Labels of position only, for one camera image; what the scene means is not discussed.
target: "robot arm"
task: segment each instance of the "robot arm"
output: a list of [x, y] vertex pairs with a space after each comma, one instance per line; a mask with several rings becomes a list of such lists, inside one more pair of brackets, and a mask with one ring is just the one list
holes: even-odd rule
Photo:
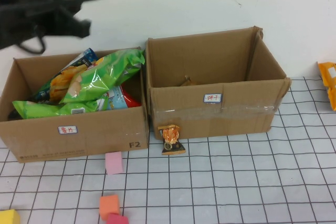
[[[74, 18], [87, 1], [94, 0], [0, 0], [0, 49], [16, 45], [31, 54], [42, 54], [46, 50], [44, 36], [89, 36], [91, 22]], [[22, 45], [34, 37], [40, 49]]]

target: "packing tape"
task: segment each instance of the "packing tape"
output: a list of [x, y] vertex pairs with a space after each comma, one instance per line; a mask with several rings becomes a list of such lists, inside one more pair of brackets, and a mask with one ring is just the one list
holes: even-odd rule
[[235, 105], [230, 107], [211, 106], [203, 108], [185, 108], [178, 110], [153, 111], [155, 120], [166, 121], [171, 118], [179, 118], [181, 120], [202, 120], [202, 119], [248, 119], [259, 115], [274, 114], [280, 104], [264, 106], [264, 105]]

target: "foam block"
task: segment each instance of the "foam block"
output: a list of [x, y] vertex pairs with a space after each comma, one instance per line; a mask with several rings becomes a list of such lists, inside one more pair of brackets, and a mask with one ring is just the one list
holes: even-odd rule
[[128, 218], [122, 215], [109, 214], [106, 224], [130, 224]]
[[14, 209], [0, 211], [1, 224], [20, 224], [20, 215]]
[[119, 213], [118, 195], [100, 197], [99, 214], [102, 220], [107, 220], [109, 214], [119, 215]]
[[123, 173], [121, 152], [106, 153], [105, 167], [108, 175]]

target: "orange foam block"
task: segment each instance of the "orange foam block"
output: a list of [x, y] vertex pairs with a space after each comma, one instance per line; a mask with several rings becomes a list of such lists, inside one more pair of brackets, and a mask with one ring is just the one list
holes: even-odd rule
[[109, 214], [106, 224], [130, 224], [128, 218], [122, 215]]
[[105, 168], [108, 175], [123, 173], [121, 152], [106, 153]]
[[120, 206], [118, 195], [102, 196], [99, 202], [99, 214], [102, 220], [107, 220], [109, 214], [119, 215]]

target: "label with chinese text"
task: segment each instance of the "label with chinese text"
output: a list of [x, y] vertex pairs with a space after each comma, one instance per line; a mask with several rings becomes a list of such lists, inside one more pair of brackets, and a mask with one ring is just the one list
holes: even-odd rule
[[77, 133], [77, 127], [76, 126], [59, 126], [58, 127], [59, 134], [74, 134]]
[[203, 102], [206, 103], [221, 103], [222, 94], [205, 94]]

